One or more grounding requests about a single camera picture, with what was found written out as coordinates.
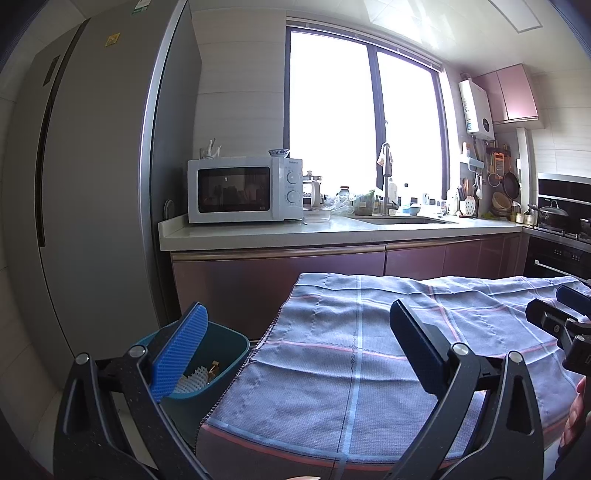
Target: blue and white bowl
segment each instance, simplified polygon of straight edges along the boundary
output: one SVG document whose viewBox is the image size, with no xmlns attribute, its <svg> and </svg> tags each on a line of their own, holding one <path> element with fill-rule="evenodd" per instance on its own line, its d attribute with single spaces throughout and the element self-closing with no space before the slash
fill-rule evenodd
<svg viewBox="0 0 591 480">
<path fill-rule="evenodd" d="M 276 148 L 274 150 L 269 150 L 269 155 L 272 157 L 287 158 L 289 154 L 290 151 L 287 148 Z"/>
</svg>

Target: silver screw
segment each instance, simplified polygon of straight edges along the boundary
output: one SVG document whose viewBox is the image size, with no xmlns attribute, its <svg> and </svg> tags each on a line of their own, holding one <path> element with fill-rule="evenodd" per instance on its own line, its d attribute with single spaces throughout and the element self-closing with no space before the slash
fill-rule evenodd
<svg viewBox="0 0 591 480">
<path fill-rule="evenodd" d="M 133 358 L 139 358 L 141 357 L 144 353 L 146 353 L 146 349 L 144 348 L 143 345 L 134 345 L 133 347 L 131 347 L 129 349 L 129 356 L 133 357 Z"/>
<path fill-rule="evenodd" d="M 453 351 L 457 354 L 457 355 L 467 355 L 470 352 L 470 349 L 467 347 L 467 345 L 464 345 L 463 343 L 456 343 L 453 346 Z"/>
<path fill-rule="evenodd" d="M 520 364 L 523 360 L 523 357 L 519 352 L 510 352 L 509 358 L 514 361 L 516 364 Z"/>
<path fill-rule="evenodd" d="M 78 365 L 84 365 L 89 359 L 88 353 L 81 353 L 76 357 L 76 363 Z"/>
</svg>

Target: faucet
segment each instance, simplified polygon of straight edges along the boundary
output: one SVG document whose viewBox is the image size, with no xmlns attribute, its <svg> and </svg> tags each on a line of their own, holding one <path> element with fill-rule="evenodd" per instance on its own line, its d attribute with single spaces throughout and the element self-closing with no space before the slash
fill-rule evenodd
<svg viewBox="0 0 591 480">
<path fill-rule="evenodd" d="M 390 144 L 387 142 L 382 145 L 382 150 L 378 158 L 378 164 L 382 166 L 382 176 L 384 178 L 384 199 L 379 205 L 379 213 L 380 215 L 389 215 L 390 206 L 394 206 L 394 204 L 390 203 L 389 201 L 388 179 L 392 177 L 392 153 L 390 152 Z"/>
</svg>

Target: gray refrigerator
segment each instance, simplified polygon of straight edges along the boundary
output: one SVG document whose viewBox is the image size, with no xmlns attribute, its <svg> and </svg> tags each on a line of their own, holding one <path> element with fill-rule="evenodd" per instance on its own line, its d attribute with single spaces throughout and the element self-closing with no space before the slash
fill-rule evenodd
<svg viewBox="0 0 591 480">
<path fill-rule="evenodd" d="M 4 241 L 59 386 L 180 314 L 158 222 L 186 212 L 201 58 L 186 0 L 120 5 L 35 57 L 9 127 Z"/>
</svg>

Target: window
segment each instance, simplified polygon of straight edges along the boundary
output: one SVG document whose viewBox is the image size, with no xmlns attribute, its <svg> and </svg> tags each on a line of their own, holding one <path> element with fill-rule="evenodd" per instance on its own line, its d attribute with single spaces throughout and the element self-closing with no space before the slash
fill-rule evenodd
<svg viewBox="0 0 591 480">
<path fill-rule="evenodd" d="M 441 198 L 449 156 L 437 72 L 373 45 L 295 28 L 286 62 L 285 146 L 304 171 L 323 177 L 323 193 L 381 188 L 376 160 L 388 141 L 398 187 Z"/>
</svg>

